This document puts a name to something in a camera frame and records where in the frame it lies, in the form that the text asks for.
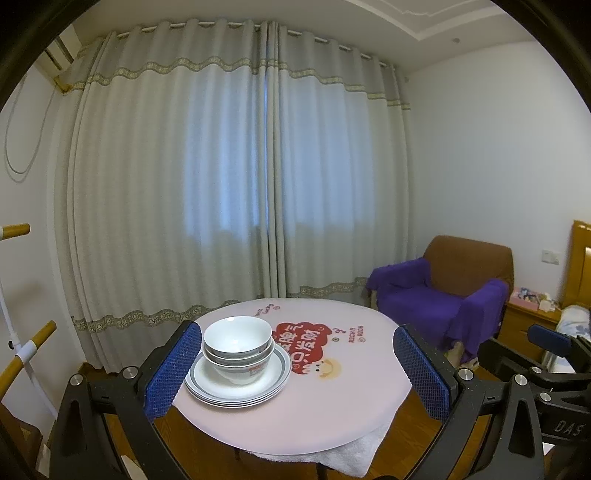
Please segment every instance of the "round table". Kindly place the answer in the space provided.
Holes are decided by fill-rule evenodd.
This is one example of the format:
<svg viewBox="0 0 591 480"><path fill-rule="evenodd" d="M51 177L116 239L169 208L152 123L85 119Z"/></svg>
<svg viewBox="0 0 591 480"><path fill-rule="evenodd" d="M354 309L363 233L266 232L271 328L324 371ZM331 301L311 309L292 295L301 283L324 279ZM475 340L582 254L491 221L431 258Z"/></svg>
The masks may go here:
<svg viewBox="0 0 591 480"><path fill-rule="evenodd" d="M389 424L410 390L392 347L397 326L376 310L333 300L262 299L197 322L204 331L236 315L265 319L293 367L284 389L255 407L208 406L182 385L176 408L223 443L266 455L333 449Z"/></svg>

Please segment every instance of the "stacked bowls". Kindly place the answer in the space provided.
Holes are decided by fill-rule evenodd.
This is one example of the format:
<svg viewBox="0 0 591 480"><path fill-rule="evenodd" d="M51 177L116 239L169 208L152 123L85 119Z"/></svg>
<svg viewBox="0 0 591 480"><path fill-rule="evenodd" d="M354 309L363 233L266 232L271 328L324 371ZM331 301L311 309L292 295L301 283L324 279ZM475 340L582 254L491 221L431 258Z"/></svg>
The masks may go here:
<svg viewBox="0 0 591 480"><path fill-rule="evenodd" d="M275 349L271 326L258 317L228 317L203 334L203 356L224 378L248 385L265 371Z"/></svg>

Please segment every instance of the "wall outlet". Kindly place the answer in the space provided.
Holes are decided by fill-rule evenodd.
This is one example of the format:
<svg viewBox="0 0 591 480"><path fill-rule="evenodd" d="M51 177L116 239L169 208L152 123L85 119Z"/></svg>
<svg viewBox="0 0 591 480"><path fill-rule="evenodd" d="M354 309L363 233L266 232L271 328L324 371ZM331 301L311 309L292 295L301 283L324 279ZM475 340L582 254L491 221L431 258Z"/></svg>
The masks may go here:
<svg viewBox="0 0 591 480"><path fill-rule="evenodd" d="M542 262L559 265L560 261L558 260L558 253L551 250L542 250Z"/></svg>

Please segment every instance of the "wooden floor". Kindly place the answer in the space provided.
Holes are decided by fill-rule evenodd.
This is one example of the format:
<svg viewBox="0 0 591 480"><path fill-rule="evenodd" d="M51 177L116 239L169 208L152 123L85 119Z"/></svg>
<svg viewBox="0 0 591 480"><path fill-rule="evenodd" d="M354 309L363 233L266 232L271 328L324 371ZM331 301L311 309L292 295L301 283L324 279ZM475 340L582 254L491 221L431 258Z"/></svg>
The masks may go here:
<svg viewBox="0 0 591 480"><path fill-rule="evenodd" d="M84 373L92 380L106 375L103 372ZM494 378L479 368L481 378ZM481 417L463 452L451 479L463 478L478 448L486 428L487 417ZM135 460L117 417L108 415L109 430L120 455ZM278 463L262 460L245 452L236 460L234 449L197 430L174 407L155 422L160 435L178 462L194 480L316 480L316 467L310 463ZM399 479L413 467L439 429L440 423L430 419L419 397L413 391L402 404L386 438L380 445L365 479L393 475ZM329 471L329 480L348 479L340 472Z"/></svg>

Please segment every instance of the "wooden headboard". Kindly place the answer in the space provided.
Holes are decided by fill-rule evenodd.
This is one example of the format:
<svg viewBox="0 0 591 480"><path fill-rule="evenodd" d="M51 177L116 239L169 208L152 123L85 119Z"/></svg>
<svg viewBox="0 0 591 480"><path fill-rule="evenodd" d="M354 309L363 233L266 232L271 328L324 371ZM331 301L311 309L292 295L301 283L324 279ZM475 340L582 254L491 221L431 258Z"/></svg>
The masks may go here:
<svg viewBox="0 0 591 480"><path fill-rule="evenodd" d="M570 238L569 269L564 286L563 308L591 305L591 224L575 220Z"/></svg>

